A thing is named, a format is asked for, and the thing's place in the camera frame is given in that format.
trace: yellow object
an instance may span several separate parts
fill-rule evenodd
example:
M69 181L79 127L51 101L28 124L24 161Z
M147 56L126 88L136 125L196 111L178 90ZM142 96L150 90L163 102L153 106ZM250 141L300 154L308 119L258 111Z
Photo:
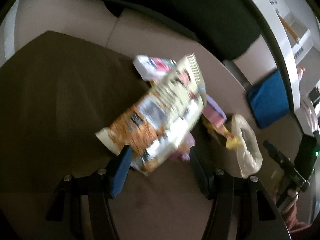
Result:
M230 133L224 125L221 125L219 128L217 128L214 124L210 123L209 120L203 115L202 115L202 123L207 128L209 134L211 134L213 131L216 131L218 134L221 134L223 137L227 139L226 141L227 149L232 150L239 146L242 146L242 143L239 137Z

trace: blue cloth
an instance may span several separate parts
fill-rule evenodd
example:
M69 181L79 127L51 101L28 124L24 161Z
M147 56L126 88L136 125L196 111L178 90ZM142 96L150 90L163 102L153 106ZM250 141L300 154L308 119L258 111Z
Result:
M257 125L264 129L289 112L289 102L279 70L247 92Z

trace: white strip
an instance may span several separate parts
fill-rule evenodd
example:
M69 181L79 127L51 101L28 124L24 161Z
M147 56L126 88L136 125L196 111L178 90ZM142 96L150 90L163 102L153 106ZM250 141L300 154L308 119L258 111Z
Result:
M286 71L289 75L292 97L293 97L293 108L297 110L300 108L300 89L299 89L299 80L298 73L296 69L296 63L293 57L293 52L290 46L288 36L281 24L281 21L270 4L269 0L252 0L255 6L259 9L265 20L267 21L270 29L273 32L274 37L276 38L282 56L286 64Z
M6 60L11 58L15 53L14 28L16 24L18 4L19 0L16 0L4 18L4 54Z

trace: pink sponge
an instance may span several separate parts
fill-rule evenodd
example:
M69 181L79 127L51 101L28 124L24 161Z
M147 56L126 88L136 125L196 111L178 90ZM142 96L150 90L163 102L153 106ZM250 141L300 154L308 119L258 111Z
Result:
M202 114L217 128L227 120L227 117L220 106L218 106L218 104L208 95L207 106L202 111Z

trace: metal bolt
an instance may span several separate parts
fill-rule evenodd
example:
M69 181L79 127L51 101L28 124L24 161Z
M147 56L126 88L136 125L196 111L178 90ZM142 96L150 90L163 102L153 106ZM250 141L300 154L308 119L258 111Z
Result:
M223 175L223 174L224 174L224 170L222 170L222 169L216 169L216 174L217 174L217 175Z
M71 175L66 175L66 176L63 177L64 181L69 181L71 179L72 179Z
M101 168L101 169L98 169L98 174L100 174L100 175L104 175L104 174L106 174L106 169L104 169L104 168Z
M250 176L250 180L253 182L257 182L258 178L256 176Z

